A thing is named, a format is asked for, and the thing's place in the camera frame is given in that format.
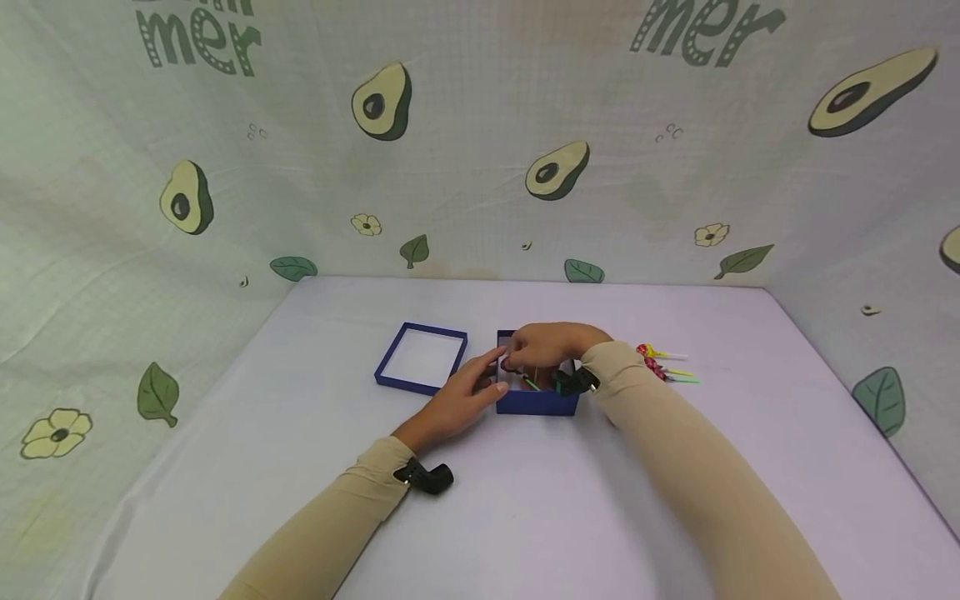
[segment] avocado print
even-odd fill
[[[819,137],[853,133],[913,91],[936,64],[937,49],[925,46],[854,73],[820,100],[807,128]]]
[[[541,156],[527,171],[527,191],[541,200],[559,200],[570,193],[589,160],[590,146],[584,141]]]
[[[407,131],[412,94],[407,70],[399,62],[388,64],[353,92],[353,118],[373,139],[399,139]]]
[[[213,221],[213,201],[204,170],[189,160],[178,162],[160,193],[160,210],[181,231],[203,233]]]
[[[948,233],[940,243],[940,259],[954,273],[960,275],[960,226]]]

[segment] blue box lid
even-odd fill
[[[404,323],[373,378],[380,385],[432,396],[460,368],[466,350],[465,331]]]

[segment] beige arm sleeve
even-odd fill
[[[397,438],[377,440],[253,554],[220,600],[332,598],[407,493],[394,471],[413,456]]]
[[[750,465],[623,342],[591,348],[594,401],[700,547],[717,600],[839,600],[813,550]]]

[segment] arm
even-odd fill
[[[570,358],[600,380],[594,401],[646,467],[707,560],[717,600],[839,600],[813,550],[736,448],[633,348],[584,324],[519,329],[512,368]]]
[[[394,471],[413,456],[395,437],[374,442],[256,551],[220,599],[332,598],[407,493]]]
[[[220,600],[332,598],[373,532],[407,493],[394,471],[430,445],[465,430],[506,393],[506,384],[494,386],[486,378],[490,363],[505,351],[495,348],[467,361],[392,437],[374,442],[260,546]]]

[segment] hand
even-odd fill
[[[587,350],[612,338],[603,330],[582,323],[533,323],[516,332],[506,358],[508,369],[556,370],[564,361],[583,358]]]
[[[493,385],[488,378],[495,372],[496,359],[506,351],[507,347],[501,346],[468,360],[446,380],[436,396],[396,429],[394,437],[414,454],[420,454],[467,429],[484,409],[507,393],[506,383]]]

